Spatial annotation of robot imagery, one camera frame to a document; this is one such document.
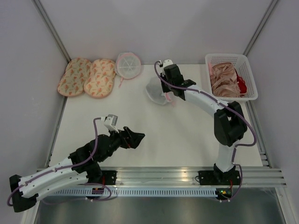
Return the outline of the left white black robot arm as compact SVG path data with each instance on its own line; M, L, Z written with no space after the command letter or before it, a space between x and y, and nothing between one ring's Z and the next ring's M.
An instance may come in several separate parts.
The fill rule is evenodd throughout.
M136 149L145 134L135 133L128 127L100 134L78 148L58 164L33 175L9 178L11 194L7 205L15 212L32 208L49 194L80 184L101 184L103 174L99 163L112 156L118 148Z

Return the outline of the white pink mesh laundry bag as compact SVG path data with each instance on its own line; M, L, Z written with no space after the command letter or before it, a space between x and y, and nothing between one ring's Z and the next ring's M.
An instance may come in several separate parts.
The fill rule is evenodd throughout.
M152 77L146 85L146 92L151 101L158 105L166 105L174 103L173 92L164 93L160 79Z

